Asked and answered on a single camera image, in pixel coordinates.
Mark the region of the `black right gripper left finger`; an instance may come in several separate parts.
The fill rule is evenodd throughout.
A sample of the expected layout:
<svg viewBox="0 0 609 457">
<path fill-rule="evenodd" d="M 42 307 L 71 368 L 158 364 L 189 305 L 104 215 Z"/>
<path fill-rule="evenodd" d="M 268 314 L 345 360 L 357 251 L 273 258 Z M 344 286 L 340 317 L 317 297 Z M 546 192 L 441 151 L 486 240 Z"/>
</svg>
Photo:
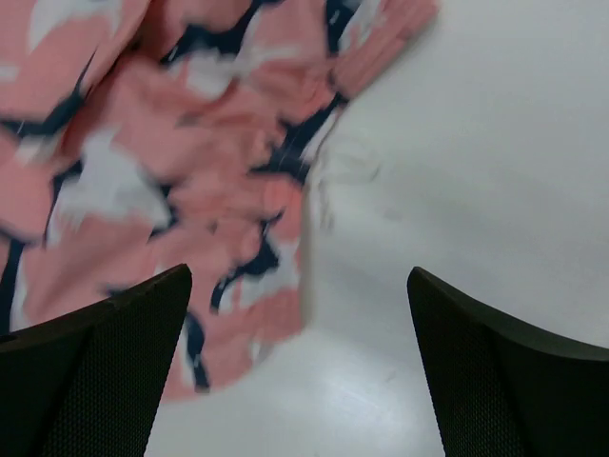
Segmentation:
<svg viewBox="0 0 609 457">
<path fill-rule="evenodd" d="M 2 455 L 144 455 L 191 284 L 179 265 L 2 336 Z"/>
</svg>

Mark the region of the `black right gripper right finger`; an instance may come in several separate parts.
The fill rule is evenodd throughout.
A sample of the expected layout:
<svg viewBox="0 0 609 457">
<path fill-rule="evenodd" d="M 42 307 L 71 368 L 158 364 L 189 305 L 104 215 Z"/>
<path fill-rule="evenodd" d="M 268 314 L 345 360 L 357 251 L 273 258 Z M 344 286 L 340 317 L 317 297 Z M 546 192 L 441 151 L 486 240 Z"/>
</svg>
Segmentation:
<svg viewBox="0 0 609 457">
<path fill-rule="evenodd" d="M 420 267 L 406 288 L 445 455 L 607 455 L 606 348 L 528 324 Z"/>
</svg>

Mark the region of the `pink shark print shorts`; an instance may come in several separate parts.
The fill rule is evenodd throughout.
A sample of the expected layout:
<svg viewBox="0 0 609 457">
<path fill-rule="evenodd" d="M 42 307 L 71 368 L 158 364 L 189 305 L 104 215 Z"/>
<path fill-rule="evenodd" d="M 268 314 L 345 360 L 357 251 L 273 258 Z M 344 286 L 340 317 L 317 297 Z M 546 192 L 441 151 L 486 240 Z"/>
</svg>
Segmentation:
<svg viewBox="0 0 609 457">
<path fill-rule="evenodd" d="M 1 329 L 189 267 L 164 396 L 302 329 L 302 201 L 348 103 L 434 1 L 5 1 Z"/>
</svg>

